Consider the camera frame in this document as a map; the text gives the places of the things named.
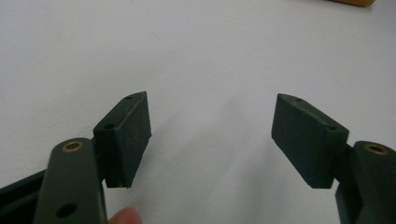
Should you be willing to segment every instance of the fingertip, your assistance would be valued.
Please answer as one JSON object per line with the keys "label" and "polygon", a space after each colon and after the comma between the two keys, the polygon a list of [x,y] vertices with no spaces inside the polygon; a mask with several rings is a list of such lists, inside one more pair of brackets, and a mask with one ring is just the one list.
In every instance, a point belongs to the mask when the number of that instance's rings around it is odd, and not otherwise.
{"label": "fingertip", "polygon": [[120,210],[109,221],[109,224],[142,224],[142,218],[135,206]]}

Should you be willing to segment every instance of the screw hole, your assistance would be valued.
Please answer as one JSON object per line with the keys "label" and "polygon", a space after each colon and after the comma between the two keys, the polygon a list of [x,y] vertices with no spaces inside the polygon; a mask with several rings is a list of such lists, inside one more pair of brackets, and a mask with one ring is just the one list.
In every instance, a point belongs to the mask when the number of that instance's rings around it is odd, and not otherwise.
{"label": "screw hole", "polygon": [[74,152],[82,149],[84,144],[80,141],[69,142],[62,147],[64,152]]}
{"label": "screw hole", "polygon": [[77,206],[75,203],[67,203],[64,206],[62,206],[60,209],[58,209],[56,216],[60,218],[69,217],[76,211],[76,209]]}
{"label": "screw hole", "polygon": [[365,146],[365,148],[375,154],[378,154],[378,155],[384,156],[384,155],[388,154],[388,151],[384,147],[381,147],[381,146],[368,144]]}
{"label": "screw hole", "polygon": [[114,127],[115,127],[114,124],[107,124],[105,126],[105,129],[113,129]]}

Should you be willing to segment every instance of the orange object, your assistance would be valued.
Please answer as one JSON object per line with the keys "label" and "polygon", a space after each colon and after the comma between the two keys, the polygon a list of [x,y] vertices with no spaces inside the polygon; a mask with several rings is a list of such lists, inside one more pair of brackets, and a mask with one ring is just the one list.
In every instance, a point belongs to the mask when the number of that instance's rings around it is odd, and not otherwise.
{"label": "orange object", "polygon": [[369,7],[375,0],[333,0],[333,1],[346,3],[358,7]]}

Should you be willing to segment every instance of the finger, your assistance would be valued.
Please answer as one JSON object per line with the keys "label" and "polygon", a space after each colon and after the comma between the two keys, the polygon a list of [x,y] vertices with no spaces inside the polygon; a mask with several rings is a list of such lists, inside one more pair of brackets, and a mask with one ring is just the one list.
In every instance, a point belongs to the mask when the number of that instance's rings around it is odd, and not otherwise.
{"label": "finger", "polygon": [[108,224],[142,224],[142,218],[134,207],[127,207],[114,215]]}

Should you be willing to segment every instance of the white table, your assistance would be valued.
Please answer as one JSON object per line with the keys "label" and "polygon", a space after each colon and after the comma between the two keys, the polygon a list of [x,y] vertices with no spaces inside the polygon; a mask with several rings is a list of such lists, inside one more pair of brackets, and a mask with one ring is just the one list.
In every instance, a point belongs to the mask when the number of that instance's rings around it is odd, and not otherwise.
{"label": "white table", "polygon": [[145,224],[339,223],[271,139],[276,94],[396,148],[396,2],[2,1],[0,187],[147,91],[152,138],[109,216]]}

